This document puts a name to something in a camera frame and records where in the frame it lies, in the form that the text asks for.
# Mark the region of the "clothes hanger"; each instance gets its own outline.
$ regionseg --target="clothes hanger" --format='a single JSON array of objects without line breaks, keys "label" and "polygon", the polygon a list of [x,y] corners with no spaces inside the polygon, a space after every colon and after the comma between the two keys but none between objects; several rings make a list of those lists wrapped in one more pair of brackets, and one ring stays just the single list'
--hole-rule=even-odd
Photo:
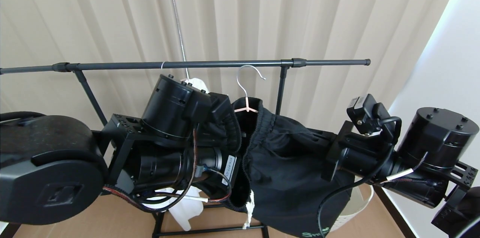
[{"label": "clothes hanger", "polygon": [[262,74],[260,73],[260,71],[252,66],[252,65],[243,65],[241,66],[238,71],[237,71],[237,83],[238,83],[238,86],[240,86],[240,88],[242,88],[242,90],[245,92],[245,108],[240,108],[240,109],[236,109],[235,112],[241,112],[241,111],[247,111],[247,112],[255,112],[255,113],[258,113],[257,110],[255,109],[252,109],[250,108],[249,104],[248,104],[248,95],[247,95],[247,90],[245,90],[245,88],[243,88],[243,86],[240,84],[240,81],[239,81],[239,74],[240,74],[240,70],[242,70],[244,67],[252,67],[253,69],[255,69],[257,71],[257,73],[259,74],[259,76],[262,78],[262,79],[266,79],[264,76],[262,76]]}]

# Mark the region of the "light brown floor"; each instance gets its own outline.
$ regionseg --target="light brown floor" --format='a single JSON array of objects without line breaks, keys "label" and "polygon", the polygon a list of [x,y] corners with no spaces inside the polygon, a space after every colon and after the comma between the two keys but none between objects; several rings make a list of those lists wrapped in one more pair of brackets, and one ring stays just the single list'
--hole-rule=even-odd
[{"label": "light brown floor", "polygon": [[[226,208],[205,209],[190,220],[192,229],[241,226],[245,214]],[[14,238],[151,238],[155,221],[151,214],[143,213],[115,196],[98,198],[88,209],[66,221],[46,225],[22,225]],[[162,231],[182,231],[167,213]],[[269,228],[271,238],[292,238]],[[172,236],[174,238],[261,238],[259,229],[207,234]],[[367,208],[328,238],[403,238],[380,199],[375,195]]]}]

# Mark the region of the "white basket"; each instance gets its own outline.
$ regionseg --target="white basket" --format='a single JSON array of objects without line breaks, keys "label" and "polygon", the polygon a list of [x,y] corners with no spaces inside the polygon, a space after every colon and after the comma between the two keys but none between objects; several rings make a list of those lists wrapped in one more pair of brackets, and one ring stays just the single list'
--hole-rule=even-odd
[{"label": "white basket", "polygon": [[368,203],[372,200],[374,196],[374,188],[372,186],[369,186],[369,187],[370,187],[370,196],[365,200],[363,199],[362,193],[360,192],[360,189],[358,187],[354,187],[352,189],[352,195],[350,197],[350,201],[346,204],[345,208],[340,213],[340,216],[338,216],[338,218],[336,219],[335,223],[331,227],[331,231],[334,231],[340,228],[341,226],[343,226],[343,224],[348,222],[358,213],[363,211],[365,207],[367,207]]}]

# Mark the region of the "beige curtain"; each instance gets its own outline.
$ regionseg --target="beige curtain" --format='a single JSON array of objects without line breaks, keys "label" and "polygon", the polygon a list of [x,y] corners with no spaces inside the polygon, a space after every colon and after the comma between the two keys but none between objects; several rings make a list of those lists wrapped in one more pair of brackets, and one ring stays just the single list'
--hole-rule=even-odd
[{"label": "beige curtain", "polygon": [[[336,131],[351,98],[388,107],[411,73],[448,0],[175,0],[187,61],[366,59],[372,65],[289,69],[282,115]],[[173,0],[0,0],[1,67],[56,62],[182,61]],[[249,96],[275,111],[278,68],[245,69]],[[237,69],[189,69],[211,91],[242,96]],[[107,118],[142,115],[160,73],[85,72]],[[72,73],[0,77],[1,112],[69,115],[101,128]]]}]

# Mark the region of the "clothes rail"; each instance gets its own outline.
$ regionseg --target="clothes rail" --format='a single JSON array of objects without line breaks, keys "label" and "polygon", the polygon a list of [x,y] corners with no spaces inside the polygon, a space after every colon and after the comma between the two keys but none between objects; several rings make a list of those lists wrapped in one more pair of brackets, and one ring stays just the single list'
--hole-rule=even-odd
[{"label": "clothes rail", "polygon": [[[90,100],[96,114],[100,118],[103,125],[107,124],[107,119],[101,110],[98,101],[92,92],[89,83],[83,70],[113,70],[113,69],[183,69],[183,68],[211,68],[211,67],[241,67],[244,65],[252,65],[256,67],[281,67],[278,95],[276,101],[275,114],[280,115],[283,99],[283,90],[285,88],[285,81],[287,79],[287,70],[290,67],[306,67],[306,66],[368,66],[370,65],[370,59],[364,60],[306,60],[302,58],[282,59],[282,60],[237,60],[237,61],[193,61],[193,62],[132,62],[132,63],[57,63],[51,66],[35,66],[35,67],[9,67],[0,69],[0,75],[13,74],[13,73],[29,73],[29,72],[73,72],[81,83],[84,91]],[[217,208],[223,207],[218,205],[206,205],[205,208]],[[175,236],[185,234],[196,233],[211,233],[219,231],[236,231],[242,229],[242,227],[229,227],[229,228],[213,228],[213,229],[201,229],[195,231],[175,231],[175,232],[161,232],[164,213],[153,213],[155,218],[155,227],[152,233],[152,238],[159,238],[160,236]],[[263,238],[269,238],[269,230],[263,223],[259,225],[251,226],[247,229],[259,228],[262,231]]]}]

